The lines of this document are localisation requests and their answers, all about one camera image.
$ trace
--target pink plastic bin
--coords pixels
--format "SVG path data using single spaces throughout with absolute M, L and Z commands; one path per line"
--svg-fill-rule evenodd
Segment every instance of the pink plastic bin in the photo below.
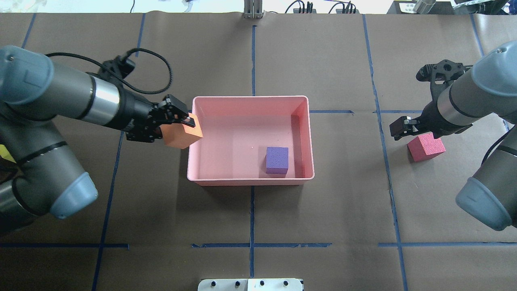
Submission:
M 201 186 L 300 185 L 314 177 L 305 96 L 194 98 L 203 138 L 190 146 L 187 177 Z M 267 147 L 289 148 L 287 174 L 266 173 Z

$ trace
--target black cable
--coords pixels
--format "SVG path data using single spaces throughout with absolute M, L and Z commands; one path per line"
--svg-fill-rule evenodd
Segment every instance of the black cable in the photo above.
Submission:
M 113 72 L 110 69 L 108 69 L 108 67 L 104 66 L 103 64 L 101 64 L 101 63 L 99 63 L 99 62 L 97 62 L 97 61 L 95 61 L 93 59 L 90 59 L 89 57 L 86 57 L 86 56 L 83 56 L 83 55 L 80 55 L 80 54 L 66 53 L 66 52 L 49 53 L 49 54 L 46 54 L 46 56 L 48 56 L 48 57 L 53 57 L 53 56 L 69 56 L 69 57 L 75 57 L 77 59 L 81 59 L 81 60 L 93 63 L 93 64 L 99 66 L 100 68 L 102 68 L 103 70 L 109 72 L 113 77 L 115 77 L 117 80 L 122 82 L 122 84 L 126 85 L 131 90 L 133 90 L 135 92 L 138 92 L 140 94 L 153 95 L 153 94 L 160 94 L 160 93 L 163 93 L 163 92 L 167 91 L 167 89 L 169 89 L 169 87 L 171 86 L 172 80 L 173 80 L 172 68 L 171 68 L 171 65 L 169 64 L 169 62 L 164 57 L 162 57 L 161 55 L 159 55 L 158 53 L 156 53 L 154 51 L 150 51 L 150 50 L 147 50 L 147 49 L 140 49 L 140 48 L 134 48 L 134 49 L 131 49 L 131 50 L 127 51 L 126 54 L 121 58 L 121 61 L 125 62 L 126 59 L 130 55 L 134 54 L 137 51 L 141 51 L 141 52 L 146 52 L 146 53 L 152 54 L 152 55 L 156 56 L 157 58 L 161 59 L 165 63 L 165 65 L 167 66 L 167 69 L 169 70 L 169 83 L 167 84 L 167 86 L 165 86 L 163 89 L 160 89 L 160 90 L 157 90 L 157 91 L 140 90 L 140 89 L 135 88 L 133 85 L 128 83 L 123 78 L 119 77 L 115 72 Z
M 343 5 L 343 10 L 341 10 L 341 11 L 345 11 L 345 2 L 337 2 L 336 4 L 334 4 L 334 6 L 332 6 L 332 8 L 330 9 L 330 11 L 327 14 L 330 14 L 332 12 L 332 9 L 334 9 L 334 7 L 339 4 Z
M 485 156 L 483 157 L 483 160 L 481 161 L 481 164 L 482 164 L 482 165 L 483 165 L 483 164 L 484 164 L 484 162 L 486 162 L 486 160 L 489 158 L 490 153 L 494 150 L 494 148 L 495 148 L 498 144 L 500 144 L 500 143 L 503 141 L 503 139 L 505 139 L 505 138 L 508 136 L 508 134 L 509 134 L 512 130 L 513 130 L 513 128 L 512 128 L 512 129 L 510 129 L 509 131 L 507 131 L 505 134 L 503 134 L 503 136 L 501 136 L 498 140 L 496 140 L 496 141 L 495 141 L 495 143 L 494 143 L 494 144 L 493 144 L 493 145 L 488 149 L 488 151 L 486 152 Z
M 332 9 L 334 9 L 334 7 L 336 5 L 338 5 L 338 4 L 343 5 L 343 9 L 341 10 L 342 14 L 343 13 L 345 13 L 345 14 L 354 14 L 357 11 L 357 7 L 351 1 L 349 1 L 349 2 L 335 1 L 335 0 L 326 0 L 326 1 L 337 2 L 336 4 L 334 4 L 334 6 L 332 6 L 332 8 L 328 12 L 328 14 L 330 14 L 332 12 Z
M 296 2 L 298 2 L 298 5 L 300 5 L 300 10 L 298 13 L 301 13 L 302 10 L 305 11 L 305 3 L 302 1 L 302 0 L 296 0 L 294 2 L 292 2 L 289 7 L 285 10 L 284 14 L 287 13 L 289 11 L 289 8 L 291 8 L 291 6 L 293 6 Z

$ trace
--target orange foam block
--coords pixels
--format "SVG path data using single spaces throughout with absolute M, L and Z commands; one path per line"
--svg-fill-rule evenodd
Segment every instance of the orange foam block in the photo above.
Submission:
M 411 156 L 415 162 L 432 159 L 445 152 L 445 146 L 441 139 L 434 139 L 432 133 L 423 134 L 415 137 L 407 144 Z
M 195 127 L 190 127 L 181 123 L 160 125 L 163 141 L 167 146 L 185 149 L 203 137 L 201 125 L 197 116 L 189 113 L 189 117 L 194 119 Z

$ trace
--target purple foam block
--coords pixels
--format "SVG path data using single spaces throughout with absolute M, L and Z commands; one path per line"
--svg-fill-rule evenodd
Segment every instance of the purple foam block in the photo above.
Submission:
M 266 173 L 287 174 L 289 168 L 289 148 L 267 147 Z

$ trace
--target table surface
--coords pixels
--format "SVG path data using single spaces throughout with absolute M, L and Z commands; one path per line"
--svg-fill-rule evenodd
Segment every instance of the table surface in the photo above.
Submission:
M 502 120 L 443 137 L 447 152 L 421 163 L 389 124 L 430 101 L 421 66 L 473 64 L 514 40 L 516 25 L 481 15 L 0 14 L 0 46 L 99 61 L 154 50 L 175 72 L 166 93 L 189 106 L 196 96 L 306 95 L 315 166 L 303 186 L 201 187 L 186 177 L 188 150 L 57 117 L 99 198 L 2 237 L 0 289 L 196 290 L 202 279 L 250 277 L 303 278 L 306 290 L 514 289 L 517 229 L 493 231 L 454 202 Z M 132 58 L 130 83 L 166 83 L 159 60 Z

